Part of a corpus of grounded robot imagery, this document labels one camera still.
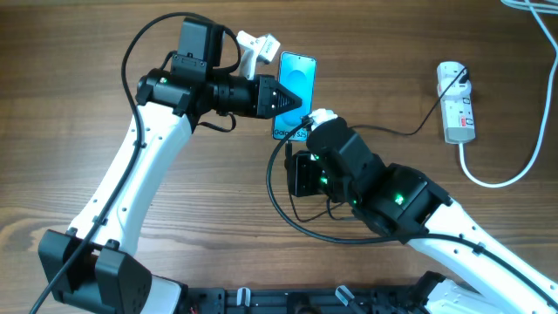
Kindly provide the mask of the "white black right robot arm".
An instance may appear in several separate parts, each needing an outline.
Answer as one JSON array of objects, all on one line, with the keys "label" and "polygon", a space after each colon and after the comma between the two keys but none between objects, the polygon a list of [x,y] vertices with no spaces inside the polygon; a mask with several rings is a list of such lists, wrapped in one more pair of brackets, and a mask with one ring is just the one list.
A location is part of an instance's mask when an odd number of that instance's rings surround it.
[{"label": "white black right robot arm", "polygon": [[306,116],[306,148],[289,159],[289,191],[326,195],[355,218],[443,264],[507,313],[555,313],[556,283],[477,224],[440,185],[420,171],[385,165],[337,116]]}]

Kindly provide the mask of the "teal screen Galaxy smartphone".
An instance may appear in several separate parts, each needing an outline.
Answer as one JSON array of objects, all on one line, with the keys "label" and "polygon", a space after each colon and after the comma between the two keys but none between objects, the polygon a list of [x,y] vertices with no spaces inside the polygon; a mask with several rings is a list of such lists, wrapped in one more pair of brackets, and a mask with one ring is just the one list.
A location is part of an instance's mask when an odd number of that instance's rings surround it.
[{"label": "teal screen Galaxy smartphone", "polygon": [[316,78],[316,60],[313,57],[284,51],[279,64],[279,82],[302,100],[302,105],[275,117],[272,126],[274,140],[283,139],[312,111]]}]

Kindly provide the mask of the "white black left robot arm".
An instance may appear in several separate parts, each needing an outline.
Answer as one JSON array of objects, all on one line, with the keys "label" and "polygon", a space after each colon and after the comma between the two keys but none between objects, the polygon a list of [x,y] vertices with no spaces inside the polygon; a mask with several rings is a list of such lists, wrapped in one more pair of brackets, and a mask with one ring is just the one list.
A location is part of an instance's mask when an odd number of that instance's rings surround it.
[{"label": "white black left robot arm", "polygon": [[233,32],[182,14],[179,45],[126,89],[132,120],[95,194],[65,232],[39,246],[45,297],[95,313],[192,313],[188,287],[155,276],[135,258],[146,213],[162,179],[202,116],[271,119],[302,101],[275,77],[259,75],[279,41]]}]

